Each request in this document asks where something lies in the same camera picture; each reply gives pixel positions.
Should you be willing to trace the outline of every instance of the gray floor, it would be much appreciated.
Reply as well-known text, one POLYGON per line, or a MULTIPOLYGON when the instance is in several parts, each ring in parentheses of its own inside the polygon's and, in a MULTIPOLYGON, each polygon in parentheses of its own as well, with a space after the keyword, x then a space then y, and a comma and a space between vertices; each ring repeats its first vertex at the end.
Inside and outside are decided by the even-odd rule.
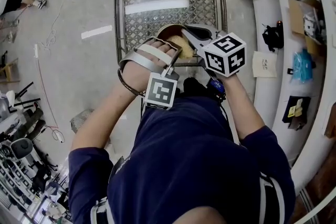
MULTIPOLYGON (((239 73, 251 99, 254 98, 255 79, 251 71, 253 51, 256 50, 254 9, 251 0, 227 0, 228 30, 247 42, 248 60, 239 73)), ((9 14, 15 18, 19 13, 9 14)), ((8 50, 8 59, 19 58, 20 83, 11 89, 19 90, 33 81, 35 87, 26 97, 41 97, 41 107, 48 125, 58 125, 65 143, 55 141, 48 130, 38 137, 37 145, 49 153, 50 158, 67 166, 67 155, 74 136, 70 119, 86 108, 95 108, 110 91, 117 77, 117 61, 114 30, 82 40, 81 33, 102 26, 113 25, 113 0, 48 0, 46 9, 26 9, 19 17, 20 24, 14 44, 3 43, 0 53, 8 50), (43 94, 34 44, 46 43, 51 25, 58 16, 53 29, 56 42, 50 51, 39 46, 39 63, 43 83, 51 110, 43 94)), ((182 77, 187 76, 180 69, 182 77)), ((205 81, 203 74, 198 78, 205 81)), ((140 99, 126 110, 113 130, 110 149, 116 156, 127 156, 133 146, 135 132, 140 120, 140 99)))

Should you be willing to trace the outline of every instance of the white paper strip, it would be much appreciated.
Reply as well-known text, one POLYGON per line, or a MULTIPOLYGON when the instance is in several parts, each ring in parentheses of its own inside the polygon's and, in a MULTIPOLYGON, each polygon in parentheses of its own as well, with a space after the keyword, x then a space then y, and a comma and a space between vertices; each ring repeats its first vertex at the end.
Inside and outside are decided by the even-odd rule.
POLYGON ((104 34, 106 32, 112 31, 112 25, 108 25, 108 26, 103 26, 91 31, 86 31, 84 33, 82 33, 82 39, 88 38, 88 37, 92 37, 95 35, 99 35, 99 34, 104 34))
POLYGON ((125 14, 167 8, 189 8, 189 0, 157 0, 125 6, 125 14))

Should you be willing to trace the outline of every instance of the person's left hand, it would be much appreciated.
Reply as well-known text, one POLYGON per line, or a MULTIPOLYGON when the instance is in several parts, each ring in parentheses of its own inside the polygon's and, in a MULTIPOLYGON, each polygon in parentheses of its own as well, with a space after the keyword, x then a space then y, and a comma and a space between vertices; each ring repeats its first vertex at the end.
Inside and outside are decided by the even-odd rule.
MULTIPOLYGON (((172 49, 169 45, 164 45, 160 41, 154 42, 154 40, 148 41, 146 44, 151 45, 155 48, 158 48, 159 50, 165 52, 169 56, 173 56, 176 52, 175 49, 172 49)), ((138 50, 137 53, 141 54, 142 56, 145 56, 149 60, 153 61, 156 65, 165 67, 165 62, 159 60, 157 57, 148 54, 144 51, 138 50)), ((149 76, 151 74, 151 71, 141 65, 139 65, 136 62, 128 61, 124 67, 124 70, 122 72, 122 78, 126 82, 127 85, 132 87, 133 89, 143 92, 147 88, 149 76)))

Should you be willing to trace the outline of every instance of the sneaker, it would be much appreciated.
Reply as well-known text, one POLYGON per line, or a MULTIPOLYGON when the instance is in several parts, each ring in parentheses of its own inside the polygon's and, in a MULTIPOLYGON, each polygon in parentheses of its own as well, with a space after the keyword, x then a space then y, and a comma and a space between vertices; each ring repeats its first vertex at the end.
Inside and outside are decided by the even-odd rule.
POLYGON ((41 0, 38 2, 38 9, 42 9, 46 5, 47 1, 46 0, 41 0))

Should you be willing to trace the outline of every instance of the navy blue shirt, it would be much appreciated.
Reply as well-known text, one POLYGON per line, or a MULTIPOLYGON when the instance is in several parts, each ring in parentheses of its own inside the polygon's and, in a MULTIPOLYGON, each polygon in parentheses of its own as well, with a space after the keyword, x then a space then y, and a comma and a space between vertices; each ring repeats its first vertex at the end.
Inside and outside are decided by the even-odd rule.
POLYGON ((74 223, 89 223, 92 206, 106 196, 117 224, 171 224, 199 206, 215 208, 228 223, 258 223, 260 172, 278 181, 287 222, 295 191, 276 136, 265 126, 241 144, 233 143, 218 104, 209 98, 177 98, 169 111, 146 109, 130 156, 110 180, 105 150, 70 152, 74 223))

